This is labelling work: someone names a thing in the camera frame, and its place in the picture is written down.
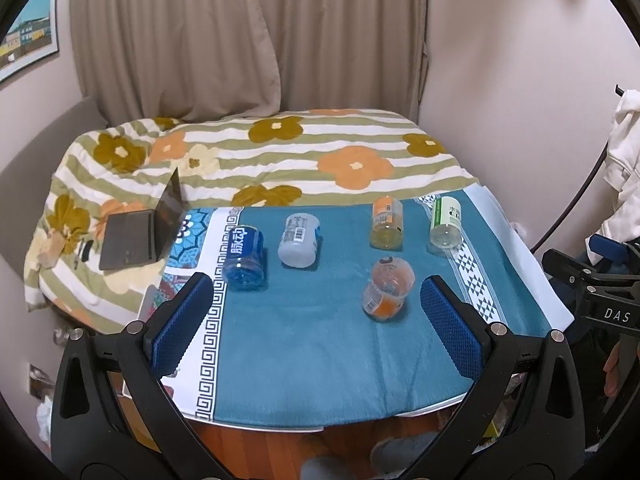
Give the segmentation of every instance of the blue bottle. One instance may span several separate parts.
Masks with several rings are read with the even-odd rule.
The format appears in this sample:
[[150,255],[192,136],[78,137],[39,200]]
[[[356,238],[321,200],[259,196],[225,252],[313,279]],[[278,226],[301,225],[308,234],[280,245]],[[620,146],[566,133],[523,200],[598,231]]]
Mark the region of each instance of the blue bottle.
[[222,279],[234,290],[254,290],[264,281],[262,248],[264,236],[258,229],[239,225],[229,231]]

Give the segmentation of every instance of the painting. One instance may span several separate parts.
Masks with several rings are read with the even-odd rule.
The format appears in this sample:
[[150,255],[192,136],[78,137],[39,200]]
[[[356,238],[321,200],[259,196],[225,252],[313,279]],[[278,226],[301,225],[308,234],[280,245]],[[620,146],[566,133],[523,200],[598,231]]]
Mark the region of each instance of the painting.
[[29,0],[0,43],[0,83],[58,52],[56,0]]

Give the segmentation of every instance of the floral blanket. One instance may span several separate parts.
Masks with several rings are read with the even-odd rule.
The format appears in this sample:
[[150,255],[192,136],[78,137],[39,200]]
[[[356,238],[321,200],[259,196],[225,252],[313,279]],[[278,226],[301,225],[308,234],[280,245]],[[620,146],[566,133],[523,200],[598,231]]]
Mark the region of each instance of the floral blanket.
[[[189,208],[353,205],[475,181],[439,141],[382,110],[203,124],[157,118],[89,132],[69,147],[53,175],[24,264],[28,307],[46,306],[48,298],[103,333],[135,319],[148,287],[159,285],[166,259],[102,272],[106,219],[154,208],[175,168]],[[38,254],[53,230],[64,237],[62,254],[52,268],[40,268]],[[94,243],[83,262],[79,253],[88,240]]]

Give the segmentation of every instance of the clear plastic container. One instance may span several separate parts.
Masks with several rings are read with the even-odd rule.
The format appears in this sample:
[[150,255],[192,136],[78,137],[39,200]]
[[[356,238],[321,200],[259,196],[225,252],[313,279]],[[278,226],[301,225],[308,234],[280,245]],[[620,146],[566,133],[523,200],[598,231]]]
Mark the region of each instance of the clear plastic container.
[[373,203],[369,243],[377,249],[391,250],[402,245],[404,238],[402,203],[384,196]]
[[316,261],[320,221],[307,213],[295,213],[285,222],[278,247],[280,261],[289,267],[305,269]]
[[436,199],[431,214],[431,243],[442,250],[457,249],[462,244],[462,212],[460,202],[451,196]]
[[229,231],[222,279],[234,290],[254,290],[264,281],[264,236],[255,227],[240,225]]
[[394,256],[382,258],[371,270],[371,281],[362,295],[362,308],[375,320],[391,319],[402,309],[414,283],[414,270],[406,261]]

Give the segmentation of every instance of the gray headboard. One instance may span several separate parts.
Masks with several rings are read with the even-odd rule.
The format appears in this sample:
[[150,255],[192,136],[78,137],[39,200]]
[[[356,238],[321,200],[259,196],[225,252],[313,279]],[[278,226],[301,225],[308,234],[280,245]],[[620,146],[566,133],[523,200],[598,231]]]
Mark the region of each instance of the gray headboard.
[[0,173],[0,203],[5,205],[0,215],[0,254],[20,278],[51,175],[76,138],[106,127],[95,100],[87,97],[44,128]]

